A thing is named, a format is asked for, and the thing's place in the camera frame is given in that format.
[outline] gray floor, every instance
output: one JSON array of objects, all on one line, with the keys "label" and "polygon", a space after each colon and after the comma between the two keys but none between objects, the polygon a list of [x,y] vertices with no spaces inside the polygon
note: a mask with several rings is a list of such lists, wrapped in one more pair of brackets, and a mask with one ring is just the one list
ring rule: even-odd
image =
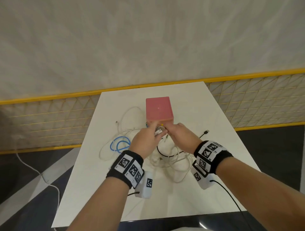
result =
[{"label": "gray floor", "polygon": [[[262,172],[297,190],[300,189],[304,126],[248,130],[238,132],[238,135]],[[64,149],[27,153],[22,154],[22,159],[42,172],[69,151]],[[72,168],[53,183],[60,189],[61,195],[65,190],[71,170]],[[37,174],[22,165],[15,155],[0,156],[0,201],[10,197],[36,176]],[[0,231],[50,231],[56,206],[57,192],[54,188],[47,187],[0,226]],[[244,212],[244,214],[253,230],[264,230],[248,212]],[[119,230],[172,230],[183,226],[199,227],[199,222],[203,222],[208,228],[215,231],[249,230],[239,212],[122,222]]]}]

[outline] white wall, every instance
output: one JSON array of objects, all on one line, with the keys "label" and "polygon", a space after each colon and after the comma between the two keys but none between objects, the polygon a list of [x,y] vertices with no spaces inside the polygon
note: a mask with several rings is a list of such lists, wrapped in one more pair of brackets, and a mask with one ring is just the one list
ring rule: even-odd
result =
[{"label": "white wall", "polygon": [[304,67],[303,0],[3,0],[0,100]]}]

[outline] pink cube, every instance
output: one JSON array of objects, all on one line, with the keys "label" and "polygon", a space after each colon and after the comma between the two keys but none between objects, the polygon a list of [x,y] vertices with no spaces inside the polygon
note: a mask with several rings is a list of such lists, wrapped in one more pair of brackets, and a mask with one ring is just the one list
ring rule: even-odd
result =
[{"label": "pink cube", "polygon": [[164,122],[174,123],[174,115],[168,96],[146,99],[146,122],[149,125],[153,121],[159,121],[158,125],[160,126],[163,126]]}]

